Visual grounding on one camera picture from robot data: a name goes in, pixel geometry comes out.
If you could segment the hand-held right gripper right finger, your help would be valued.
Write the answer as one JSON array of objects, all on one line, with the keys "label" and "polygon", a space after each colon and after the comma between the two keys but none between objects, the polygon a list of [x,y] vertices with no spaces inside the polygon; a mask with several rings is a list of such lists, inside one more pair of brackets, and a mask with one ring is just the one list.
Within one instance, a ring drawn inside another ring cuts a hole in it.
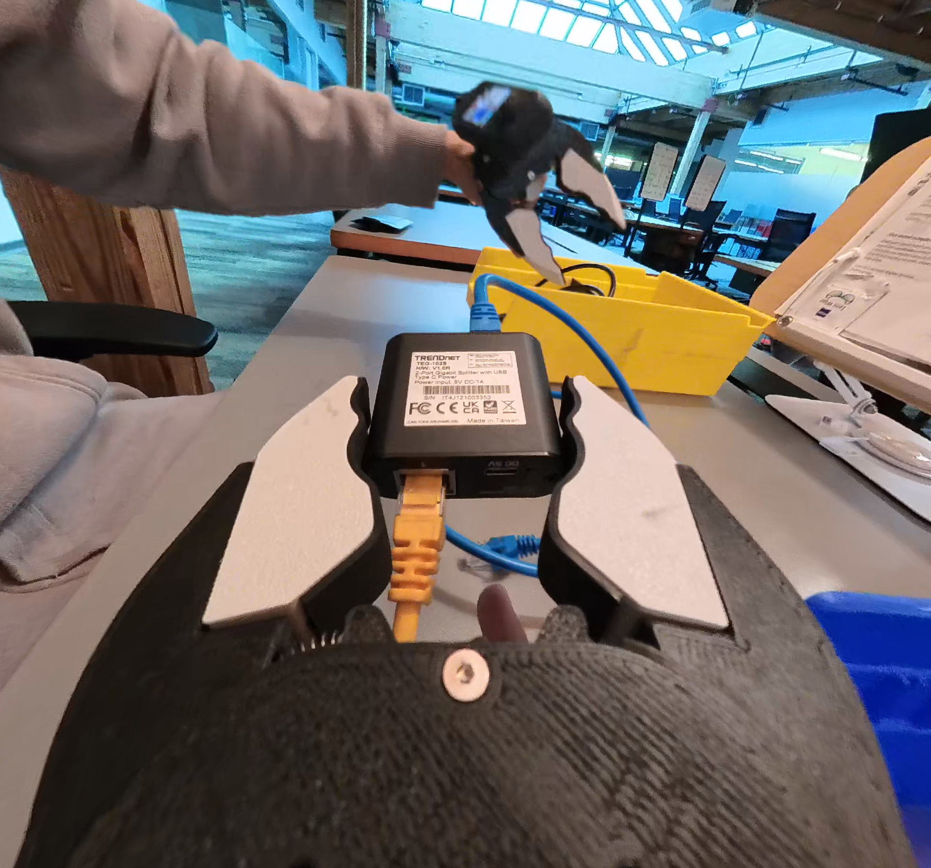
[{"label": "hand-held right gripper right finger", "polygon": [[681,481],[655,433],[584,377],[566,378],[564,476],[550,497],[540,582],[597,643],[654,643],[654,626],[731,621]]}]

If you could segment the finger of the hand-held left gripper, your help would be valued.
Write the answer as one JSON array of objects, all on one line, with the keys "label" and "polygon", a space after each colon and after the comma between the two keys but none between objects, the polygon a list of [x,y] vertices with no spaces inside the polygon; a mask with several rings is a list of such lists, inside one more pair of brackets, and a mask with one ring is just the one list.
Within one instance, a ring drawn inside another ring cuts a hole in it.
[{"label": "finger of the hand-held left gripper", "polygon": [[567,149],[556,166],[557,182],[563,192],[598,210],[619,231],[626,230],[622,202],[598,164],[575,149]]},{"label": "finger of the hand-held left gripper", "polygon": [[504,241],[511,251],[523,258],[546,282],[566,285],[562,268],[543,237],[540,220],[529,208],[517,206],[504,216]]}]

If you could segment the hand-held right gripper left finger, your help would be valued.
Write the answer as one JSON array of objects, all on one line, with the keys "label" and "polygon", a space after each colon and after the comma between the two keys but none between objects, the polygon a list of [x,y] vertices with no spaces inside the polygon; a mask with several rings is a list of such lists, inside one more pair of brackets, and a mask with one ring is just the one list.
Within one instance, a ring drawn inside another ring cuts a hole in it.
[{"label": "hand-held right gripper left finger", "polygon": [[281,426],[252,464],[202,624],[217,631],[284,620],[337,636],[391,575],[391,545],[363,470],[365,378],[339,379]]}]

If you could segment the black network splitter box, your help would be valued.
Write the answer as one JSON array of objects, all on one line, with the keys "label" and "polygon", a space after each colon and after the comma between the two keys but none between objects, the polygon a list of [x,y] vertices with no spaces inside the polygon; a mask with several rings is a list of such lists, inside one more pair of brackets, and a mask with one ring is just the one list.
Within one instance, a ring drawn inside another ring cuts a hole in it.
[{"label": "black network splitter box", "polygon": [[385,498],[416,473],[441,474],[459,499],[547,496],[562,442],[539,342],[503,332],[390,339],[364,465]]}]

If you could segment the yellow plastic bin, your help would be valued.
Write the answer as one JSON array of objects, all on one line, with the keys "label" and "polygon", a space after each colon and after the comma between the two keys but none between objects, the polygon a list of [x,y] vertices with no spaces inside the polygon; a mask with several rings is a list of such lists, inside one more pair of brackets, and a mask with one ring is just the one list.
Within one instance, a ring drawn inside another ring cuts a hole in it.
[{"label": "yellow plastic bin", "polygon": [[487,247],[469,281],[492,273],[559,305],[586,327],[634,391],[713,396],[774,317],[668,272],[557,257],[569,282],[595,295],[558,290],[509,250]]}]

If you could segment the person's left forearm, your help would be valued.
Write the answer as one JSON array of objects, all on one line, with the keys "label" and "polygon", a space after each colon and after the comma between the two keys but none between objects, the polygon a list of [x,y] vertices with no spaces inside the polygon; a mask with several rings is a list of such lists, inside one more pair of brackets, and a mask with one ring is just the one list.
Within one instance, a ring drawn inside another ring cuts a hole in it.
[{"label": "person's left forearm", "polygon": [[443,127],[195,44],[138,0],[1,0],[1,161],[102,203],[288,215],[429,207]]}]

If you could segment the neighbouring grey desk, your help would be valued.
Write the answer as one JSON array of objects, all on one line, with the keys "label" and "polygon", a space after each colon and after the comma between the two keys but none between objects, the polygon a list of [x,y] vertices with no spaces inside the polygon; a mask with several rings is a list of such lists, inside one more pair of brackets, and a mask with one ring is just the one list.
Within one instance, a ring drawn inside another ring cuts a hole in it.
[{"label": "neighbouring grey desk", "polygon": [[[410,225],[402,233],[370,232],[355,225],[369,215],[390,216]],[[431,208],[388,203],[353,210],[332,226],[330,238],[340,256],[457,271],[471,271],[487,247],[506,249],[481,208],[449,202]]]}]

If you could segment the person's left hand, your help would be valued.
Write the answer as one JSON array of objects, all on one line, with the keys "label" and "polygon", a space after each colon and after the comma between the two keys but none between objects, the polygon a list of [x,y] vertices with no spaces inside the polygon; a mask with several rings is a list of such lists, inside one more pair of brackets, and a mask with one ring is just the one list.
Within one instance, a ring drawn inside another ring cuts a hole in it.
[{"label": "person's left hand", "polygon": [[441,180],[459,188],[472,205],[482,201],[482,185],[475,174],[474,147],[460,138],[453,130],[445,132],[443,170]]}]

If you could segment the person's right hand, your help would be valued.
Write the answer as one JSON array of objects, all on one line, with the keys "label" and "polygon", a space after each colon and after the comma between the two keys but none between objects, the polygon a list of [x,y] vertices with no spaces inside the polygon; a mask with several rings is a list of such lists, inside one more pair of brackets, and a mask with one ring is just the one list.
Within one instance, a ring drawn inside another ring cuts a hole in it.
[{"label": "person's right hand", "polygon": [[529,642],[506,588],[501,584],[491,584],[482,591],[476,610],[484,641],[509,644]]}]

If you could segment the white standing board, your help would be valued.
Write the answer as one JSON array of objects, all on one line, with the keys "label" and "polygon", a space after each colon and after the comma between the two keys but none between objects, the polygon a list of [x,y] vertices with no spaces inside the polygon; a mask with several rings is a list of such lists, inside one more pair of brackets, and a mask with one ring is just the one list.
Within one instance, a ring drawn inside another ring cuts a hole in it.
[{"label": "white standing board", "polygon": [[706,211],[726,168],[727,162],[716,156],[705,154],[702,157],[684,200],[687,210]]},{"label": "white standing board", "polygon": [[666,199],[679,155],[677,147],[655,143],[642,179],[642,200],[658,203]]}]

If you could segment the black office chair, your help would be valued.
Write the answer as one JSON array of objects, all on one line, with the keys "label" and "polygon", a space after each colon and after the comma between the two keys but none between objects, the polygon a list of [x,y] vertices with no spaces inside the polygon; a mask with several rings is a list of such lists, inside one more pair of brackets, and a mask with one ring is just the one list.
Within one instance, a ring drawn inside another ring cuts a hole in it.
[{"label": "black office chair", "polygon": [[759,261],[784,261],[811,233],[816,213],[779,208],[774,213],[769,234],[758,255]]}]

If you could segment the thin wooden column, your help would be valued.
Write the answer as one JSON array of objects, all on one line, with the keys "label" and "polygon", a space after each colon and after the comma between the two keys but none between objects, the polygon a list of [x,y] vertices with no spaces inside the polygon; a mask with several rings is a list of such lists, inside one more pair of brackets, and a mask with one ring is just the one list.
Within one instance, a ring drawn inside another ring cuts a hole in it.
[{"label": "thin wooden column", "polygon": [[345,0],[345,59],[347,85],[367,86],[368,0]]}]

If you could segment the tan document board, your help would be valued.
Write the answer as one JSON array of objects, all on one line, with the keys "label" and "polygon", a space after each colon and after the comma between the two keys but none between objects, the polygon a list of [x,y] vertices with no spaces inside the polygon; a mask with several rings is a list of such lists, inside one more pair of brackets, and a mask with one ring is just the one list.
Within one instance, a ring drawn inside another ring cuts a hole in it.
[{"label": "tan document board", "polygon": [[929,374],[831,335],[789,310],[822,273],[832,274],[843,257],[865,245],[905,204],[910,190],[929,180],[930,140],[914,143],[855,187],[842,205],[756,289],[751,306],[773,316],[766,333],[817,361],[929,412]]}]

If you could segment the person's grey hoodie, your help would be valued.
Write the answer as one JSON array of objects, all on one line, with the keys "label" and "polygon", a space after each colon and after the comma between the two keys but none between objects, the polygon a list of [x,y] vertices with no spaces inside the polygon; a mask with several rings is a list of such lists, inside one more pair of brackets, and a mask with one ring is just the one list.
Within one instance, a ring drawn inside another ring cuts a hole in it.
[{"label": "person's grey hoodie", "polygon": [[224,399],[41,357],[1,300],[1,684]]}]

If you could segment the blue plastic bin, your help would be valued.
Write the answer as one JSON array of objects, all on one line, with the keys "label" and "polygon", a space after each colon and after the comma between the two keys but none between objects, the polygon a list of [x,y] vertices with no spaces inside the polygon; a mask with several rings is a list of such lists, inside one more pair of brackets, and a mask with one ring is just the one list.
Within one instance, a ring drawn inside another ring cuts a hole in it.
[{"label": "blue plastic bin", "polygon": [[919,866],[930,865],[930,600],[824,592],[806,599],[853,680]]}]

